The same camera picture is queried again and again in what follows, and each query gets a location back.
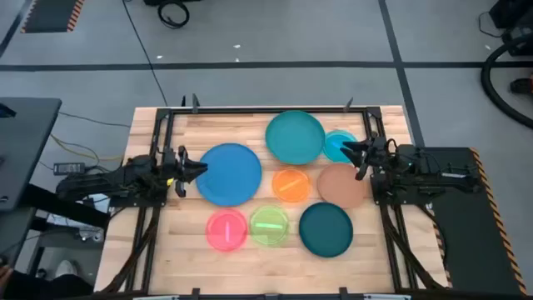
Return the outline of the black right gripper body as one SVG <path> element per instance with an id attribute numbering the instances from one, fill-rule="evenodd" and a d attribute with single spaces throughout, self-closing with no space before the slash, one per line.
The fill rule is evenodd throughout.
<path id="1" fill-rule="evenodd" d="M 382 171 L 391 170 L 391 158 L 386 146 L 385 137 L 372 137 L 363 142 L 368 144 L 366 152 L 366 165 L 358 168 L 356 180 L 361 181 L 367 173 L 369 167 L 378 168 Z"/>

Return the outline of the small clear cyan plastic plate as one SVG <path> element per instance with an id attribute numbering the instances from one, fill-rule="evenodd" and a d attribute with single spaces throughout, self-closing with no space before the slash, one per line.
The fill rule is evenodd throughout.
<path id="1" fill-rule="evenodd" d="M 348 163 L 349 158 L 341 151 L 344 142 L 356 142 L 357 139 L 350 132 L 334 130 L 326 134 L 323 152 L 334 163 Z"/>

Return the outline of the brown plastic plate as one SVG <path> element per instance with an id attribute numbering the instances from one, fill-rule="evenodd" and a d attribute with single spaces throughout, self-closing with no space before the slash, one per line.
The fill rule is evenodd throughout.
<path id="1" fill-rule="evenodd" d="M 341 208 L 357 208 L 368 194 L 367 184 L 356 180 L 357 170 L 345 163 L 325 167 L 318 179 L 317 190 L 321 198 Z"/>

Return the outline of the large light teal plastic plate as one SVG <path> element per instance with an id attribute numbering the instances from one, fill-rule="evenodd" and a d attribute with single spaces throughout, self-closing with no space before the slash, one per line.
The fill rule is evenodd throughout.
<path id="1" fill-rule="evenodd" d="M 285 111 L 276 115 L 267 125 L 266 146 L 280 162 L 304 165 L 315 161 L 325 143 L 325 130 L 311 114 L 303 111 Z"/>

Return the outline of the small clear orange plastic plate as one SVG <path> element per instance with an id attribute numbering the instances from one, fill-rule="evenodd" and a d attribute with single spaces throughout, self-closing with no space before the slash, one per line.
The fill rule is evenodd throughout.
<path id="1" fill-rule="evenodd" d="M 311 179 L 296 168 L 286 168 L 274 173 L 271 180 L 274 195 L 284 203 L 300 203 L 309 198 Z"/>

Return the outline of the dark teal plastic plate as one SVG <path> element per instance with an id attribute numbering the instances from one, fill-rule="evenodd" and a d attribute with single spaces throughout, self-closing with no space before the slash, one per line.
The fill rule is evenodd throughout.
<path id="1" fill-rule="evenodd" d="M 322 258 L 343 254 L 354 236 L 348 214 L 329 202 L 317 202 L 306 208 L 300 217 L 298 232 L 303 245 Z"/>

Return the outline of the large blue plastic plate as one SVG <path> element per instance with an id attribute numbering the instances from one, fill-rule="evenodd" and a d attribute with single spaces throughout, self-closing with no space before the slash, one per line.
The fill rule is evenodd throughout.
<path id="1" fill-rule="evenodd" d="M 223 143 L 201 158 L 207 171 L 196 180 L 198 192 L 210 203 L 235 207 L 252 199 L 262 181 L 258 156 L 238 143 Z"/>

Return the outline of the small clear pink plastic plate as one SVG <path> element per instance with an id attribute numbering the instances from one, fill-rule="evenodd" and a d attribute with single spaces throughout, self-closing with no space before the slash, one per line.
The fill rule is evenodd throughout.
<path id="1" fill-rule="evenodd" d="M 222 209 L 208 218 L 205 234 L 212 248 L 221 252 L 232 252 L 247 240 L 247 220 L 235 209 Z"/>

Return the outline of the small clear green plastic plate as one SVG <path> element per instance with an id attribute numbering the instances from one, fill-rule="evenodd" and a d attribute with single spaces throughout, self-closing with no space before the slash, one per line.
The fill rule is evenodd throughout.
<path id="1" fill-rule="evenodd" d="M 289 233 L 289 218 L 278 206 L 261 206 L 253 211 L 249 219 L 251 238 L 264 246 L 281 244 Z"/>

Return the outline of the black power adapter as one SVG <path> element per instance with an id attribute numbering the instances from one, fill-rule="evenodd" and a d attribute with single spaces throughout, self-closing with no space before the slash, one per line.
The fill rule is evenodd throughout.
<path id="1" fill-rule="evenodd" d="M 84 174 L 86 166 L 83 162 L 59 162 L 53 164 L 52 171 L 55 176 Z"/>

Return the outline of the large hazard-striped black mat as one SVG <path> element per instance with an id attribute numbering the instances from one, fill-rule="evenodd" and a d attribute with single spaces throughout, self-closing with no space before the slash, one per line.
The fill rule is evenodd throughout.
<path id="1" fill-rule="evenodd" d="M 445 232 L 452 289 L 525 296 L 526 284 L 478 152 L 467 147 L 429 147 L 427 152 L 432 167 L 455 173 L 470 170 L 481 181 L 478 192 L 451 189 L 432 201 Z"/>

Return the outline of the person's white shoe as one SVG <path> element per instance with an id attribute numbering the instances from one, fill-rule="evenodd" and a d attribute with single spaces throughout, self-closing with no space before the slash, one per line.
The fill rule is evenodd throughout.
<path id="1" fill-rule="evenodd" d="M 54 277 L 59 278 L 65 275 L 77 276 L 79 274 L 77 264 L 72 260 L 62 260 L 56 268 Z"/>

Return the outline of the black red floor object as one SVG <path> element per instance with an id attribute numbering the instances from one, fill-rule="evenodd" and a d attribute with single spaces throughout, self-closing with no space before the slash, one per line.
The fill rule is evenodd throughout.
<path id="1" fill-rule="evenodd" d="M 533 95 L 533 77 L 517 78 L 509 85 L 514 94 Z"/>

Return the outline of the person's leg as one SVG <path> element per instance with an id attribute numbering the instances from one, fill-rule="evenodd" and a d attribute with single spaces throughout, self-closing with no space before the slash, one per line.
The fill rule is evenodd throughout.
<path id="1" fill-rule="evenodd" d="M 77 275 L 65 274 L 46 280 L 25 273 L 13 272 L 4 287 L 2 299 L 55 300 L 92 294 L 93 286 Z"/>

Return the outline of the black equipment pile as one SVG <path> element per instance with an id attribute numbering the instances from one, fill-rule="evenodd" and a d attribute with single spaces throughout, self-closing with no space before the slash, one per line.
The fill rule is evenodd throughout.
<path id="1" fill-rule="evenodd" d="M 497 0 L 489 15 L 496 28 L 504 30 L 505 45 L 533 34 L 533 0 Z"/>

